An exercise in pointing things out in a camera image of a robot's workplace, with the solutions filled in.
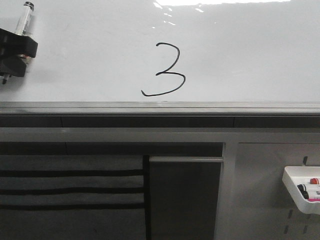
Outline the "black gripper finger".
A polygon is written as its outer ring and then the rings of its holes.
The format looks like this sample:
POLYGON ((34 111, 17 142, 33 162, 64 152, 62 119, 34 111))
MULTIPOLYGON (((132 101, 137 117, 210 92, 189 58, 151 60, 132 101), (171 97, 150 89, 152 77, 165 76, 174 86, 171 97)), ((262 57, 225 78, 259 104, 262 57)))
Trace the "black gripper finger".
POLYGON ((6 59, 15 55, 35 58, 38 43, 29 36, 17 35, 0 29, 0 58, 6 59))
POLYGON ((26 67, 26 63, 20 57, 10 56, 0 60, 0 75, 9 74, 15 77, 24 77, 26 67))

